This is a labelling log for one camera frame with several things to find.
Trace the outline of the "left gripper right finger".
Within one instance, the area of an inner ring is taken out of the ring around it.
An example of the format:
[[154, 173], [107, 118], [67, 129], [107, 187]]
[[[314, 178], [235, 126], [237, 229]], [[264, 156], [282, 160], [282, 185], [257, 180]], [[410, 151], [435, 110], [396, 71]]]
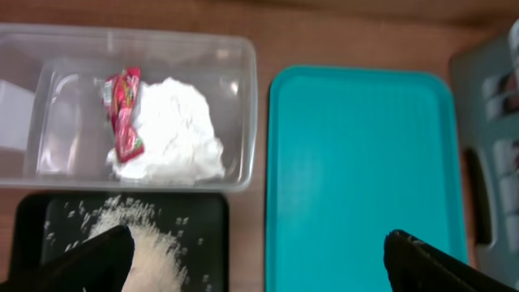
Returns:
[[517, 292], [403, 230], [384, 240], [393, 292]]

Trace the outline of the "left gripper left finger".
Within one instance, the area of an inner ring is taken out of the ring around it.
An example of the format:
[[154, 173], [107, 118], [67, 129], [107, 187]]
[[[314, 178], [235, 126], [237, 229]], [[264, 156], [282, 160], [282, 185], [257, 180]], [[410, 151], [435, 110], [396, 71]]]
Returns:
[[119, 225], [53, 261], [1, 284], [1, 292], [120, 292], [131, 270], [135, 242]]

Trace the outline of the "white rice pile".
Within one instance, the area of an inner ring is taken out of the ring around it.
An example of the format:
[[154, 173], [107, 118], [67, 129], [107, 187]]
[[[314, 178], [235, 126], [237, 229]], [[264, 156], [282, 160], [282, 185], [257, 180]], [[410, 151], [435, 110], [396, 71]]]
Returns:
[[81, 243], [115, 227], [126, 225], [135, 241], [131, 271], [124, 285], [126, 291], [184, 291], [182, 284], [187, 271], [179, 261], [178, 240], [172, 234], [159, 231], [152, 222], [151, 209], [141, 203], [109, 203], [101, 210], [97, 223]]

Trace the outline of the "white napkin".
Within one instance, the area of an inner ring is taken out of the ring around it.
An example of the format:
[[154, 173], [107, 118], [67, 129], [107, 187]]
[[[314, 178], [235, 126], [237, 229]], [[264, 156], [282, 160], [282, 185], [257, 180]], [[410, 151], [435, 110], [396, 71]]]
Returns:
[[225, 176], [224, 146], [215, 136], [206, 98], [193, 85], [171, 77], [142, 82], [131, 125], [144, 152], [120, 162], [112, 148], [106, 157], [120, 180], [193, 184]]

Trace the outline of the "red snack wrapper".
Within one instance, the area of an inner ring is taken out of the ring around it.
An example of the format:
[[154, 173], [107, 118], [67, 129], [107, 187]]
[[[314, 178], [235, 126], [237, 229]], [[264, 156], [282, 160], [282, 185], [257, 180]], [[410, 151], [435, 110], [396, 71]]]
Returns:
[[128, 67], [105, 80], [101, 97], [114, 133], [114, 151], [119, 163], [126, 163], [144, 152], [144, 142], [132, 126], [138, 100], [141, 70]]

